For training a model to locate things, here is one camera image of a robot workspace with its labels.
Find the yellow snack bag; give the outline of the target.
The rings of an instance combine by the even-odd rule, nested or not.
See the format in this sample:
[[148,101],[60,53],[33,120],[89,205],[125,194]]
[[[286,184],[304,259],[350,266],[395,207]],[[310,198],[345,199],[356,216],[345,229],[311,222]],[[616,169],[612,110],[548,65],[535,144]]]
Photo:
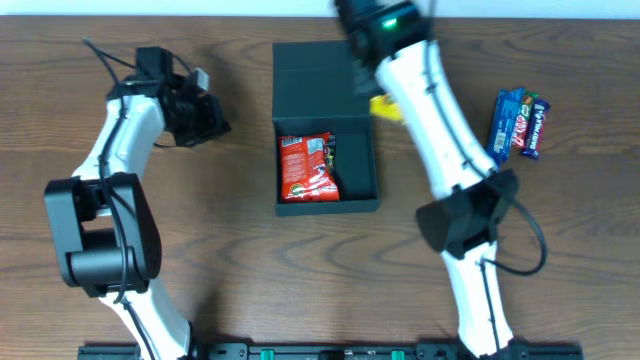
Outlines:
[[404,122],[400,106],[388,95],[376,95],[369,100],[369,111],[374,117],[393,122]]

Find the dark green box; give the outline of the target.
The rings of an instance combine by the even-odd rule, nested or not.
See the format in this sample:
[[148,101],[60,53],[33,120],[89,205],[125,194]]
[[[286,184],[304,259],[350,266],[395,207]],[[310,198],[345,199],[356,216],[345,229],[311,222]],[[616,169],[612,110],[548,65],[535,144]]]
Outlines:
[[278,216],[374,212],[380,205],[369,97],[358,84],[344,41],[273,45],[274,137],[329,132],[336,140],[338,202],[285,203],[282,168],[275,156]]

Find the Haribo candy bag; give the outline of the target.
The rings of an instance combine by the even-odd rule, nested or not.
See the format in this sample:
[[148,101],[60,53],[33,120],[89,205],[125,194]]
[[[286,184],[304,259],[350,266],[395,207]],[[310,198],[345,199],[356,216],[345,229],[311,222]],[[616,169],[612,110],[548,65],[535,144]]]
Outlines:
[[324,162],[326,170],[333,176],[335,174],[336,137],[330,134],[324,141]]

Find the red snack bag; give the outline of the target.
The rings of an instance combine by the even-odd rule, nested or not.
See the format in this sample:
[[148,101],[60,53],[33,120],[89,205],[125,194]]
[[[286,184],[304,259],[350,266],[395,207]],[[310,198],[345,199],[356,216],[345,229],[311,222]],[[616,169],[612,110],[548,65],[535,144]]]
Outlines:
[[309,136],[281,136],[278,140],[283,203],[337,202],[339,189],[326,170],[324,132]]

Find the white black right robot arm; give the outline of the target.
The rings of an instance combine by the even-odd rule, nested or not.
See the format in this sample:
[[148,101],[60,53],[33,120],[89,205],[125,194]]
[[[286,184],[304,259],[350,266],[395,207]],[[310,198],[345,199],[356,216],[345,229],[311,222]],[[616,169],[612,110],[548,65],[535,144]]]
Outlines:
[[336,0],[353,55],[399,106],[427,173],[433,202],[416,212],[424,239],[447,268],[458,336],[478,359],[506,355],[495,259],[497,227],[517,181],[500,173],[451,90],[431,21],[411,1]]

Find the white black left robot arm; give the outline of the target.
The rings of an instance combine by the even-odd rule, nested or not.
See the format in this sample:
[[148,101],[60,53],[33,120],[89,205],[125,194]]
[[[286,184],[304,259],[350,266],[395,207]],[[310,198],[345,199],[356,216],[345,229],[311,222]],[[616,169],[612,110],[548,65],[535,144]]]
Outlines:
[[81,359],[214,356],[195,339],[160,278],[161,238],[141,185],[163,134],[190,148],[231,129],[208,75],[200,68],[175,72],[179,60],[162,47],[137,48],[133,74],[116,78],[106,96],[107,116],[91,152],[44,191],[63,281],[112,309],[136,340],[84,345]]

